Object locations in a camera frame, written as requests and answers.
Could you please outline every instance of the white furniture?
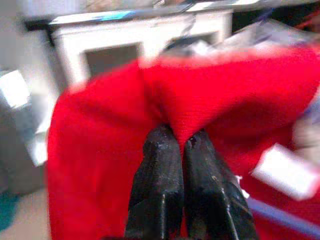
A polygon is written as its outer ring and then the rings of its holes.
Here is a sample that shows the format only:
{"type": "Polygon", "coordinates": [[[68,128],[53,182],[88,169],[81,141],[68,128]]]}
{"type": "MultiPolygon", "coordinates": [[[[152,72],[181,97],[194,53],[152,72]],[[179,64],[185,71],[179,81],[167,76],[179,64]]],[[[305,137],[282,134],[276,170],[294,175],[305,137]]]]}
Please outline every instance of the white furniture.
{"type": "MultiPolygon", "coordinates": [[[[184,13],[60,27],[54,40],[69,86],[86,82],[104,67],[110,70],[139,56],[156,57],[170,41],[181,36],[191,16],[184,13]]],[[[195,13],[195,17],[191,36],[201,36],[214,44],[231,35],[231,10],[195,13]]]]}

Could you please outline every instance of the white label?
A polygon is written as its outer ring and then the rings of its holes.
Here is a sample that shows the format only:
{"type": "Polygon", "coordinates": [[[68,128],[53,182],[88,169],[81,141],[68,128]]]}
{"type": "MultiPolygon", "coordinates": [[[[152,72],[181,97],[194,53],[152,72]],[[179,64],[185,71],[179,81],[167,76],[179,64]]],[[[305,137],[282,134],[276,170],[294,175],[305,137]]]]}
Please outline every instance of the white label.
{"type": "Polygon", "coordinates": [[[319,169],[279,144],[262,154],[252,176],[297,201],[312,198],[320,185],[319,169]]]}

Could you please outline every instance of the red garment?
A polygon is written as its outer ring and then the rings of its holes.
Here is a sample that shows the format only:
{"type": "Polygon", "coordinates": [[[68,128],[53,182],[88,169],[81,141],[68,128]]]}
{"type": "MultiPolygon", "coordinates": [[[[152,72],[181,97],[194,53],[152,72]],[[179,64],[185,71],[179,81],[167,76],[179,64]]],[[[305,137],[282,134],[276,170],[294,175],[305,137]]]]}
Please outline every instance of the red garment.
{"type": "MultiPolygon", "coordinates": [[[[320,225],[319,193],[296,202],[248,175],[265,149],[291,146],[292,124],[319,85],[316,54],[292,48],[232,56],[161,57],[143,68],[135,61],[60,97],[48,138],[52,240],[123,236],[145,137],[161,123],[181,149],[205,127],[252,197],[320,225]]],[[[256,227],[262,240],[304,239],[263,218],[256,227]]]]}

